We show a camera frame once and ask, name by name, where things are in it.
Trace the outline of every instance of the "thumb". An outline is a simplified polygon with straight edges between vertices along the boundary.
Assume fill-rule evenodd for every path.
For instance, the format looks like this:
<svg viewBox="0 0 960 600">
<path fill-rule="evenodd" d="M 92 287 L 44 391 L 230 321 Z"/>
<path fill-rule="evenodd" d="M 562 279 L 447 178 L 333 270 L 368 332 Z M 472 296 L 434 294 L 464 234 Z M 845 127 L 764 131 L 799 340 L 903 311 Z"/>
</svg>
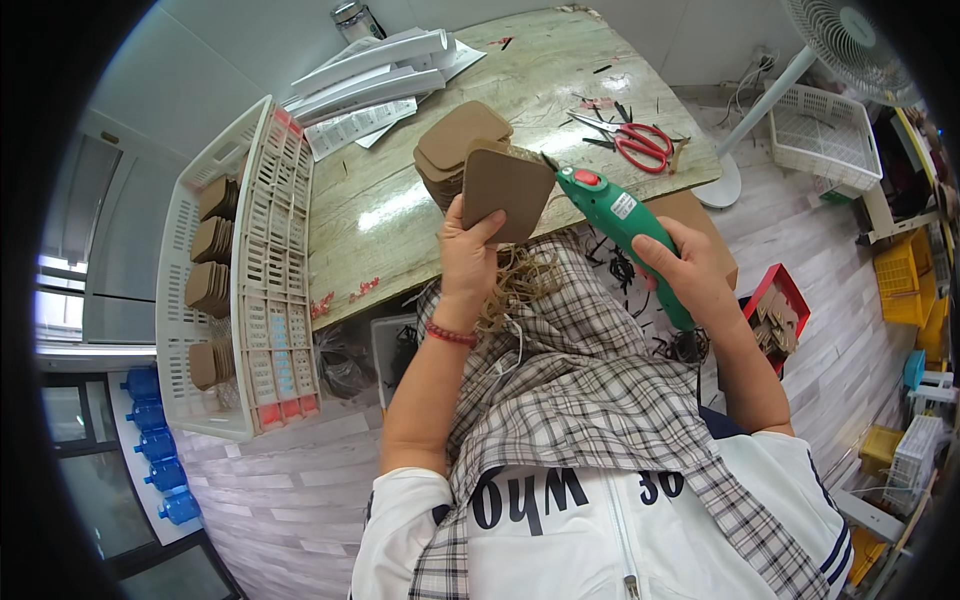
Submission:
<svg viewBox="0 0 960 600">
<path fill-rule="evenodd" d="M 500 231 L 500 228 L 503 227 L 503 224 L 507 222 L 507 213 L 501 210 L 496 210 L 491 214 L 484 217 L 483 221 L 480 221 L 473 227 L 467 230 L 465 235 L 475 241 L 478 245 L 483 246 L 487 243 L 487 240 L 493 237 L 495 233 Z"/>
<path fill-rule="evenodd" d="M 640 260 L 662 276 L 673 274 L 681 262 L 676 254 L 649 235 L 634 236 L 630 245 Z"/>
</svg>

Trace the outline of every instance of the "wooden table top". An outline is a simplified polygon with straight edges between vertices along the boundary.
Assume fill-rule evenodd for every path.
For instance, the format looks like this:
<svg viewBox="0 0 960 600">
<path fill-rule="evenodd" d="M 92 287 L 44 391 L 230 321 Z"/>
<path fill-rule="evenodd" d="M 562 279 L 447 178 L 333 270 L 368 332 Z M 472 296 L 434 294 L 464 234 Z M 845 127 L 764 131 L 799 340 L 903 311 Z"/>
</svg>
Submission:
<svg viewBox="0 0 960 600">
<path fill-rule="evenodd" d="M 422 285 L 441 272 L 436 231 L 443 215 L 413 167 L 420 136 L 467 100 L 479 100 L 514 127 L 512 143 L 545 152 L 561 165 L 603 173 L 640 200 L 673 194 L 718 179 L 723 171 L 710 140 L 673 91 L 636 50 L 605 21 L 585 12 L 527 12 L 468 27 L 454 34 L 488 54 L 420 104 L 370 150 L 349 144 L 316 164 L 309 214 L 310 298 L 334 296 L 317 330 Z M 504 36 L 506 50 L 488 45 Z M 593 71 L 606 66 L 601 73 Z M 690 137 L 677 173 L 651 175 L 623 156 L 587 144 L 599 132 L 567 123 L 582 98 L 598 99 L 603 115 L 619 116 L 617 100 L 633 108 L 634 121 L 656 124 L 670 137 Z M 554 187 L 551 198 L 560 194 Z M 584 220 L 566 197 L 549 203 L 535 235 Z M 379 277 L 354 302 L 360 286 Z"/>
</svg>

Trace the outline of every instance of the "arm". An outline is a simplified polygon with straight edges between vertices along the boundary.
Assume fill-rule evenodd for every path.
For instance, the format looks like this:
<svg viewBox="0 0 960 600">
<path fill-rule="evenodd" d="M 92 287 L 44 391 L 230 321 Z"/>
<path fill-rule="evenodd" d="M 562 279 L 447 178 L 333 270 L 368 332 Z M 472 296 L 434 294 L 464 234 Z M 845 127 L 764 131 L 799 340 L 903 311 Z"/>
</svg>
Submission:
<svg viewBox="0 0 960 600">
<path fill-rule="evenodd" d="M 693 320 L 713 341 L 717 365 L 724 374 L 730 418 L 750 433 L 794 435 L 783 387 L 716 267 L 709 238 L 669 217 L 659 220 L 680 257 L 646 235 L 635 237 L 632 246 L 644 262 L 670 282 Z M 655 287 L 656 280 L 648 277 L 647 285 Z"/>
<path fill-rule="evenodd" d="M 446 212 L 437 238 L 443 266 L 441 297 L 433 322 L 470 334 L 496 283 L 496 249 L 486 246 L 506 221 L 502 210 L 464 231 L 463 198 Z M 421 467 L 446 477 L 446 438 L 460 392 L 469 348 L 426 336 L 396 388 L 383 424 L 380 472 Z"/>
</svg>

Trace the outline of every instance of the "red button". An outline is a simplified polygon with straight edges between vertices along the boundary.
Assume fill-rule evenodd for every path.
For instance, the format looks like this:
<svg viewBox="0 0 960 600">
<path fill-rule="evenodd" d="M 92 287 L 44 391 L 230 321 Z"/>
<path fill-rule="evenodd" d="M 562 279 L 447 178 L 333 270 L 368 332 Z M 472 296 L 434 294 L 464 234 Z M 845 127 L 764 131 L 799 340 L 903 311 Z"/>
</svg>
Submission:
<svg viewBox="0 0 960 600">
<path fill-rule="evenodd" d="M 600 176 L 598 176 L 596 173 L 591 173 L 590 171 L 584 171 L 583 169 L 574 173 L 573 178 L 580 183 L 585 183 L 587 185 L 596 185 L 600 182 Z"/>
</svg>

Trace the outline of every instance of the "fan grille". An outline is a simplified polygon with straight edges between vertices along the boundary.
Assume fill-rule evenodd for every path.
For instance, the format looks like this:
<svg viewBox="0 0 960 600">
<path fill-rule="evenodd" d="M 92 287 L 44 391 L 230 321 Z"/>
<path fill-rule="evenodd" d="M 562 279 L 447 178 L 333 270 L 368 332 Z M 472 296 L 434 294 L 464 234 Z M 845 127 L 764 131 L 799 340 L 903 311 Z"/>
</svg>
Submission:
<svg viewBox="0 0 960 600">
<path fill-rule="evenodd" d="M 837 77 L 871 100 L 894 107 L 920 101 L 906 65 L 856 5 L 782 0 L 806 45 Z"/>
</svg>

